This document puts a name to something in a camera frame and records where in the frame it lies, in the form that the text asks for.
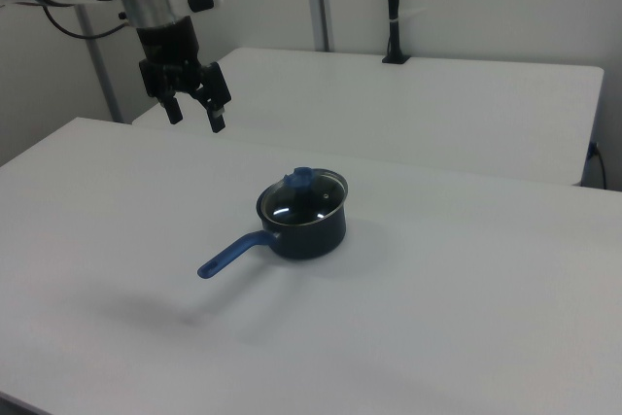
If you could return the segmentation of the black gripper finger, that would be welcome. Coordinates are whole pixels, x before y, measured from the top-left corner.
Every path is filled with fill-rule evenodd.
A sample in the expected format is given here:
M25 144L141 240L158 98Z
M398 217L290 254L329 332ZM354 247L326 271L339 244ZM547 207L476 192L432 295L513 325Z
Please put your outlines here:
M212 132L219 133L225 128L225 105L231 100L220 65L217 62L203 65L198 79L199 86L191 96L206 111Z
M179 123L183 115L175 95L180 68L157 64L148 59L141 60L139 68L147 94L159 102L171 124Z

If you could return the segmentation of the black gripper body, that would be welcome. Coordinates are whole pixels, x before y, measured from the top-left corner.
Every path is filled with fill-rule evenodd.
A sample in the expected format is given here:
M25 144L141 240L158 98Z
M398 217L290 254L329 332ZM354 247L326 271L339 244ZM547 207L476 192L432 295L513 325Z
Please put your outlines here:
M189 17L157 28L138 28L136 32L145 55L143 59L180 68L177 91L190 92L198 88L202 65Z

